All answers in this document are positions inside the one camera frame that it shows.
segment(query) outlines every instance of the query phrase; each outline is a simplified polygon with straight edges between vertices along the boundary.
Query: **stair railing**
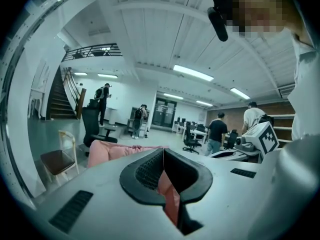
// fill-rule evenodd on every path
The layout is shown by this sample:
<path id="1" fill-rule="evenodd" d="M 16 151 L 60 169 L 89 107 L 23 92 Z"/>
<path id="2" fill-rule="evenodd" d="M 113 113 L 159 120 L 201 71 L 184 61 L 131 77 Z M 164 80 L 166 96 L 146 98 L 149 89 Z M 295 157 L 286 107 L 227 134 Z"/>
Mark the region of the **stair railing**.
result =
<path id="1" fill-rule="evenodd" d="M 97 44 L 68 51 L 62 62 L 100 56 L 122 56 L 116 43 Z"/>
<path id="2" fill-rule="evenodd" d="M 64 78 L 63 85 L 68 87 L 71 93 L 71 96 L 75 102 L 75 113 L 78 119 L 81 119 L 82 107 L 84 104 L 84 99 L 86 95 L 86 89 L 82 88 L 79 92 L 75 80 L 71 74 L 71 67 L 63 68 Z"/>

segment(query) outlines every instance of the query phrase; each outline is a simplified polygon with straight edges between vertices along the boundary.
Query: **person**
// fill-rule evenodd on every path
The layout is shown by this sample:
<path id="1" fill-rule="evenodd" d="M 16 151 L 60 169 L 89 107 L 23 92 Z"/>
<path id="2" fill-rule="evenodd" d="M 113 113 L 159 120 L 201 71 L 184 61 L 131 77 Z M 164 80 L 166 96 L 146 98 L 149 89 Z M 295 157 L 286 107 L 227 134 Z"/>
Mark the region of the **person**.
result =
<path id="1" fill-rule="evenodd" d="M 133 133 L 132 139 L 139 139 L 140 128 L 142 125 L 142 120 L 146 120 L 148 117 L 147 114 L 147 105 L 142 104 L 135 112 L 134 112 L 134 120 L 132 123 Z"/>
<path id="2" fill-rule="evenodd" d="M 312 16 L 315 16 L 314 13 L 307 11 L 306 6 L 302 7 L 297 0 L 213 0 L 213 2 L 214 7 L 208 9 L 208 15 L 221 41 L 228 39 L 223 24 L 237 27 L 240 33 L 280 32 L 285 28 L 291 31 L 296 56 L 295 88 L 288 96 L 296 112 L 292 124 L 292 140 L 300 139 L 304 135 L 318 134 L 319 127 L 311 126 L 309 122 L 318 122 L 313 112 L 320 109 L 319 105 L 315 104 L 313 110 L 307 109 L 309 116 L 305 113 L 305 108 L 310 106 L 310 97 L 319 93 L 319 82 L 313 81 L 311 86 L 309 82 L 304 81 L 304 79 L 308 81 L 319 79 L 317 76 L 320 64 L 319 36 L 310 22 Z"/>
<path id="3" fill-rule="evenodd" d="M 266 113 L 262 109 L 257 108 L 256 102 L 250 102 L 248 105 L 248 109 L 244 112 L 243 115 L 242 134 L 256 126 L 259 123 L 259 120 L 265 114 Z"/>
<path id="4" fill-rule="evenodd" d="M 227 125 L 223 122 L 225 118 L 225 113 L 219 112 L 217 119 L 213 120 L 209 125 L 208 131 L 208 144 L 205 152 L 205 156 L 219 152 L 220 147 L 224 146 Z"/>
<path id="5" fill-rule="evenodd" d="M 104 127 L 104 118 L 105 112 L 107 108 L 107 98 L 111 98 L 111 94 L 109 94 L 109 88 L 111 85 L 106 83 L 104 86 L 100 87 L 95 91 L 94 99 L 99 100 L 99 112 L 100 112 L 100 121 L 99 127 Z"/>
<path id="6" fill-rule="evenodd" d="M 77 87 L 77 90 L 78 90 L 78 93 L 79 93 L 79 94 L 81 94 L 82 89 L 83 89 L 83 83 L 81 82 L 81 83 L 79 84 L 79 86 Z"/>

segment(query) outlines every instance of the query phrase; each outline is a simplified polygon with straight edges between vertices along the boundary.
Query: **jeans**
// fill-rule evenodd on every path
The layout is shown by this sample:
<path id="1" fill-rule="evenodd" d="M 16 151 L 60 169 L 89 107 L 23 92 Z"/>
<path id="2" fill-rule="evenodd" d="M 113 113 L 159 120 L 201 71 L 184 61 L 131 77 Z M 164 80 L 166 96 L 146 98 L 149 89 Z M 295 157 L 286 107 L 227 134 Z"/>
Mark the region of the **jeans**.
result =
<path id="1" fill-rule="evenodd" d="M 101 98 L 99 100 L 99 111 L 100 111 L 100 125 L 104 124 L 105 112 L 107 107 L 107 101 Z"/>
<path id="2" fill-rule="evenodd" d="M 132 123 L 132 130 L 133 130 L 132 136 L 139 137 L 141 125 L 142 125 L 142 120 L 141 119 L 134 119 L 133 120 L 133 123 Z"/>
<path id="3" fill-rule="evenodd" d="M 210 154 L 214 154 L 220 151 L 220 147 L 221 147 L 221 142 L 213 140 L 213 139 L 209 139 L 208 140 L 208 145 L 206 148 L 206 152 L 205 152 L 205 156 L 209 156 Z"/>

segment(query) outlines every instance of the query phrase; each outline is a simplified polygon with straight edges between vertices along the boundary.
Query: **staircase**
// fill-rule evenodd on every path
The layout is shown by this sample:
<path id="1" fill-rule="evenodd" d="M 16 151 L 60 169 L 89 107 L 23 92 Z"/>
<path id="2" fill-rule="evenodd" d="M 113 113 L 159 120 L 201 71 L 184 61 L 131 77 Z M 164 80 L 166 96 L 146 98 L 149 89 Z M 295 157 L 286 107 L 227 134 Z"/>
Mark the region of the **staircase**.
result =
<path id="1" fill-rule="evenodd" d="M 72 109 L 62 81 L 61 70 L 55 73 L 52 87 L 49 94 L 48 107 L 46 110 L 47 119 L 77 119 Z"/>

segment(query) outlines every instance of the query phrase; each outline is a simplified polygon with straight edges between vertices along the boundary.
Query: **black backpack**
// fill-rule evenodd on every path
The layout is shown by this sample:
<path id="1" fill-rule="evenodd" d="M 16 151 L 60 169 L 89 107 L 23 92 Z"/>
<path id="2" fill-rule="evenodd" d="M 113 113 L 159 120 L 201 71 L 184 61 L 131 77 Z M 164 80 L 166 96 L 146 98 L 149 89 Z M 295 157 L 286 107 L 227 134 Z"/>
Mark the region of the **black backpack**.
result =
<path id="1" fill-rule="evenodd" d="M 142 110 L 140 108 L 138 108 L 135 112 L 134 112 L 134 118 L 135 119 L 141 119 L 142 118 Z"/>
<path id="2" fill-rule="evenodd" d="M 265 122 L 270 122 L 271 126 L 274 127 L 275 119 L 267 114 L 264 114 L 263 116 L 260 117 L 258 124 L 262 124 Z"/>
<path id="3" fill-rule="evenodd" d="M 95 99 L 102 99 L 104 97 L 104 88 L 101 87 L 98 90 L 95 91 L 94 98 Z"/>

